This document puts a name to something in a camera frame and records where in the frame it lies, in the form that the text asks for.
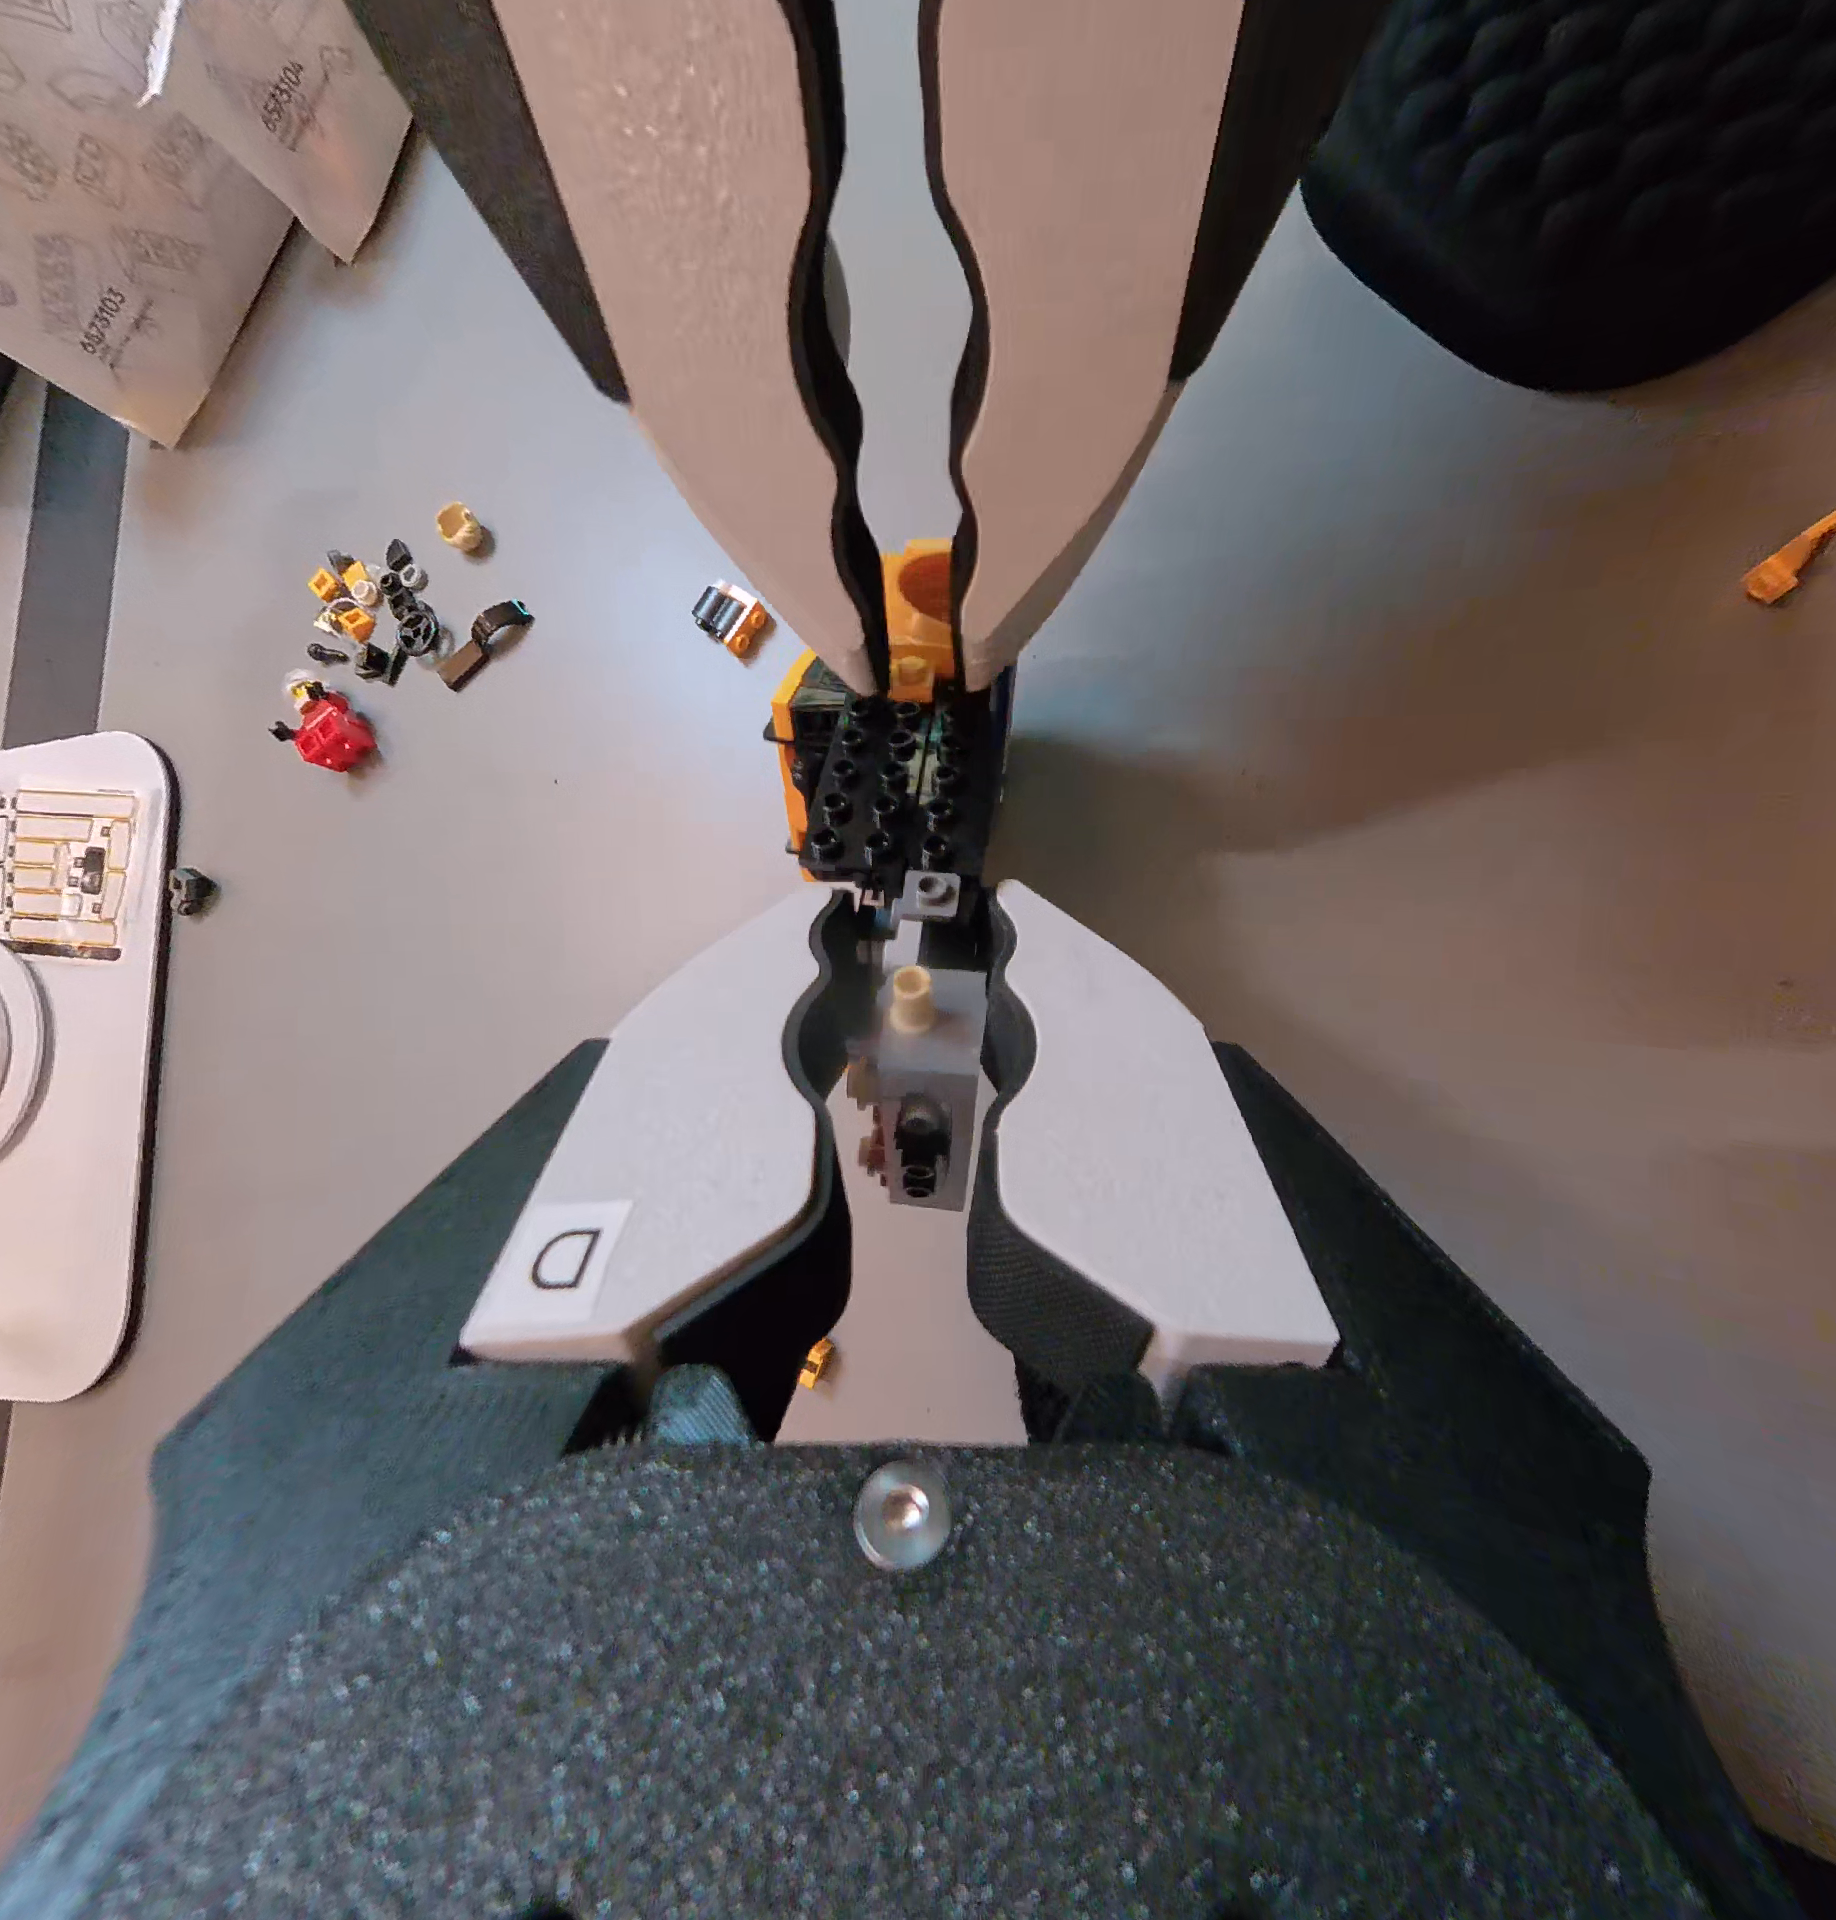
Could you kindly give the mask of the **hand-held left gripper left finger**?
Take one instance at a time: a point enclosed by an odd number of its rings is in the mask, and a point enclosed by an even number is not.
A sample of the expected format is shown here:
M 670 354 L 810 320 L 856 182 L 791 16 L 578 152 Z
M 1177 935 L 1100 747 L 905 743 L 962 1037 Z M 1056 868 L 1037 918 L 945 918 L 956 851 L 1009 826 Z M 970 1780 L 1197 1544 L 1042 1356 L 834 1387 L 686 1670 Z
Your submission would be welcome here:
M 455 1338 L 471 1359 L 797 1372 L 837 1311 L 807 1254 L 829 1124 L 801 1014 L 849 905 L 793 886 L 618 1022 Z

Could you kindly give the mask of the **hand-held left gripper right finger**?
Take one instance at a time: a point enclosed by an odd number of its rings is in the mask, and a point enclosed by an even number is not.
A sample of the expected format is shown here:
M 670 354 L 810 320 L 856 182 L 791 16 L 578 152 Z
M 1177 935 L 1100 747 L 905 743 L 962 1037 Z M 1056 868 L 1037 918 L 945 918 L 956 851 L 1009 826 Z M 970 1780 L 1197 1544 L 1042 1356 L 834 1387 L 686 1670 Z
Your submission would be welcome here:
M 1197 1017 L 1016 879 L 990 930 L 984 1331 L 1028 1372 L 1327 1364 L 1331 1308 Z

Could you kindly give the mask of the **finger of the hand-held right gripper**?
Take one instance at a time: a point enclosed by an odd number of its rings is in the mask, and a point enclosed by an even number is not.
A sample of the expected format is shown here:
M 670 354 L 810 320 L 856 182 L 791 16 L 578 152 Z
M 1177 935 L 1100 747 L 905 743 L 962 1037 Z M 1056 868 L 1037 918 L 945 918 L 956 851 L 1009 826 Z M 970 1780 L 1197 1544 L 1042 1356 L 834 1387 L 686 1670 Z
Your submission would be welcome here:
M 950 463 L 964 683 L 1011 668 L 1165 426 L 1240 2 L 922 16 L 931 196 L 973 287 Z
M 832 5 L 496 14 L 639 429 L 781 621 L 879 691 L 862 417 L 824 300 Z

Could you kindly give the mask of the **yellow black lego car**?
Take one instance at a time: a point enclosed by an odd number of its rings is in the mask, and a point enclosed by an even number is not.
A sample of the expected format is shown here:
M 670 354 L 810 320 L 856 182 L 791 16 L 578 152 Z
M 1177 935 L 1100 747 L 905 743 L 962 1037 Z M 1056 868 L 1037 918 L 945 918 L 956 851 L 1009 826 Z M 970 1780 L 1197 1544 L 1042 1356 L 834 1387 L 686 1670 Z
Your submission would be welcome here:
M 902 1208 L 973 1194 L 995 935 L 984 890 L 1011 672 L 964 687 L 953 546 L 880 556 L 889 683 L 852 692 L 805 651 L 771 697 L 788 849 L 832 893 L 824 948 L 861 1166 Z

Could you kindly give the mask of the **small orange lego bracket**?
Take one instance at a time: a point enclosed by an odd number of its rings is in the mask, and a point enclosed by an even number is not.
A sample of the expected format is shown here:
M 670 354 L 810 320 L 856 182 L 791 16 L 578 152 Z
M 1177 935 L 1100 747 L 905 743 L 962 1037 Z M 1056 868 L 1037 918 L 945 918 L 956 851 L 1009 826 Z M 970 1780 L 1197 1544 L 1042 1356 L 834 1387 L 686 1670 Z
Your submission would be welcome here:
M 1836 510 L 1825 513 L 1747 571 L 1741 588 L 1757 607 L 1778 607 L 1836 539 Z

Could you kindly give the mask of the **black lego arch piece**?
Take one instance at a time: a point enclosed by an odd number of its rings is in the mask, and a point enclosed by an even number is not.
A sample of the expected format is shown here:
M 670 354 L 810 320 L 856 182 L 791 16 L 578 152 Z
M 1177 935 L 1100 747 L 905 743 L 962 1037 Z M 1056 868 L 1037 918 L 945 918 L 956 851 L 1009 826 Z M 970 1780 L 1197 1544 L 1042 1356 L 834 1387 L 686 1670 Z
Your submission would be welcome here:
M 524 636 L 534 623 L 534 615 L 516 599 L 504 599 L 483 607 L 462 639 L 450 645 L 436 668 L 441 683 L 448 691 L 462 691 L 482 676 L 482 669 L 507 651 L 507 645 Z

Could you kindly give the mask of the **pile of small lego parts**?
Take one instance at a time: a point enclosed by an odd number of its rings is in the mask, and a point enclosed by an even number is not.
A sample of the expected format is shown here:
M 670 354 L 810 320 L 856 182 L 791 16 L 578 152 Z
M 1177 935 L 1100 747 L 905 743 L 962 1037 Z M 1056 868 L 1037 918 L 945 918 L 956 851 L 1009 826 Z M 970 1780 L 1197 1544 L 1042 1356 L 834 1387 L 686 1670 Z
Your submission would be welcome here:
M 347 668 L 366 685 L 397 685 L 415 665 L 443 669 L 450 631 L 425 590 L 428 571 L 400 538 L 389 538 L 376 560 L 329 550 L 307 579 L 316 615 L 305 660 Z

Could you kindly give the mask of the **red lego seat piece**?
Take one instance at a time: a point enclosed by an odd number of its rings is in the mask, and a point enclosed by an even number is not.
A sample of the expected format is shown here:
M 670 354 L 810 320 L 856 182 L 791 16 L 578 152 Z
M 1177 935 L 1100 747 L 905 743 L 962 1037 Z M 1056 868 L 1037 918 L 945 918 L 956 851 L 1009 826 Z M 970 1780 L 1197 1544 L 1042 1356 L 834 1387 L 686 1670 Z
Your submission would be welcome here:
M 310 676 L 285 677 L 293 722 L 271 723 L 269 736 L 287 743 L 307 766 L 352 774 L 376 757 L 376 733 L 352 700 Z

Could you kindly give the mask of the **lego sticker sheet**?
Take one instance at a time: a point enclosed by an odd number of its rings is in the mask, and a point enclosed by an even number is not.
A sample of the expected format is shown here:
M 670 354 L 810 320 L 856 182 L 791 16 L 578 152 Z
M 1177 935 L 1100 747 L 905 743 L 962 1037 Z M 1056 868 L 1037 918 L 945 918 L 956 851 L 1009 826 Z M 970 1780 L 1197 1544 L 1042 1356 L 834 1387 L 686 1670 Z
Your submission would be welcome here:
M 117 963 L 144 813 L 128 789 L 0 788 L 0 946 Z

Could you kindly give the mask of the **small white paper bag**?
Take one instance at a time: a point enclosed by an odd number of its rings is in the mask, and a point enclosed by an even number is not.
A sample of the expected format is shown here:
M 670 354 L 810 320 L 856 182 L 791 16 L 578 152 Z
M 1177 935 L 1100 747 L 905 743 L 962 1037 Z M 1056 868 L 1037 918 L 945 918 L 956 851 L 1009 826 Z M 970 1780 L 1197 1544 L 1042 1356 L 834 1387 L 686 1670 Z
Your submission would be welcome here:
M 335 259 L 376 224 L 410 110 L 344 2 L 163 2 L 142 103 L 164 103 Z

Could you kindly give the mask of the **large white paper bag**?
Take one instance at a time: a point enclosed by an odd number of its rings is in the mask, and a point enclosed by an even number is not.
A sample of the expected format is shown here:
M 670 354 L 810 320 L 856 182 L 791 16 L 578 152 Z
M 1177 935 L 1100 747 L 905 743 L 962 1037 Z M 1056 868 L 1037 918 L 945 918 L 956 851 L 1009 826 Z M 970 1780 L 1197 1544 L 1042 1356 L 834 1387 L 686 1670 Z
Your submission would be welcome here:
M 293 212 L 163 81 L 178 5 L 0 2 L 0 354 L 158 446 Z

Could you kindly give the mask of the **white stand base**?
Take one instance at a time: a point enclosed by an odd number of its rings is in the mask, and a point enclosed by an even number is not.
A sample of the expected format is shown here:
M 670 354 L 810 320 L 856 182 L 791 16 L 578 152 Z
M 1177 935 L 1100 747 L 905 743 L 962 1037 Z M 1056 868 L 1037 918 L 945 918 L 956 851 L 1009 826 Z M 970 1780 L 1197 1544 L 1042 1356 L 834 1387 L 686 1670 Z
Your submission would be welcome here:
M 0 1404 L 66 1404 L 131 1320 L 163 1025 L 175 785 L 125 730 L 0 752 L 0 788 L 144 798 L 122 957 L 0 946 Z

